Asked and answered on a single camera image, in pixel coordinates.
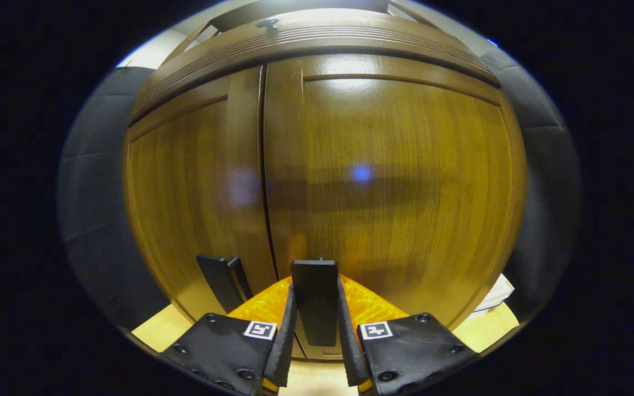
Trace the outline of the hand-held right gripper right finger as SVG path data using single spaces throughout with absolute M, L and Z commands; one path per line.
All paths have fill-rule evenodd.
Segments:
M 347 383 L 359 396 L 420 392 L 480 359 L 433 314 L 407 315 L 345 276 L 338 328 Z

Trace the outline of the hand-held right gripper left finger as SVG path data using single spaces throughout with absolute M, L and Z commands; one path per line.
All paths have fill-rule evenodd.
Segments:
M 241 396 L 277 396 L 288 384 L 296 321 L 287 277 L 229 314 L 205 314 L 161 356 Z

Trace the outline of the wooden cabinet door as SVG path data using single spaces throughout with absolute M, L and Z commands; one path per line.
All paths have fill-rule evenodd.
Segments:
M 277 281 L 262 163 L 266 67 L 172 98 L 126 133 L 125 203 L 141 256 L 190 321 L 226 313 L 196 260 L 239 257 L 257 294 Z
M 501 88 L 361 54 L 267 65 L 263 156 L 272 252 L 330 259 L 407 314 L 453 330 L 515 245 L 526 154 Z

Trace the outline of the brown wooden double-door shoe cabinet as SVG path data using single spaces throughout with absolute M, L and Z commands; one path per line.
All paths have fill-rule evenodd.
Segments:
M 442 66 L 503 90 L 501 81 L 482 58 L 455 35 L 419 15 L 412 19 L 392 15 L 390 7 L 395 5 L 395 0 L 258 0 L 215 17 L 192 32 L 189 40 L 199 37 L 208 27 L 216 28 L 214 35 L 194 47 L 189 47 L 189 41 L 178 45 L 143 83 L 127 130 L 151 111 L 195 87 L 245 69 L 263 65 L 267 70 L 274 61 L 304 56 L 361 54 L 410 59 Z M 265 195 L 263 114 L 261 119 L 264 204 L 274 260 Z M 210 285 L 211 276 L 203 274 Z M 284 278 L 277 273 L 277 281 Z M 221 302 L 220 295 L 238 290 L 237 276 L 227 274 L 222 280 L 221 287 L 210 288 L 229 312 L 229 303 Z

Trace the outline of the white paper box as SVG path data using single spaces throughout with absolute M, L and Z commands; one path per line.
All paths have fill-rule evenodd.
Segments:
M 468 316 L 467 320 L 482 316 L 483 314 L 488 313 L 491 309 L 500 306 L 507 298 L 509 298 L 509 296 L 512 295 L 513 291 L 514 286 L 512 283 L 505 277 L 504 274 L 501 274 L 495 284 L 491 287 L 491 290 L 488 291 L 488 294 L 485 296 L 483 301 L 481 301 L 473 313 Z

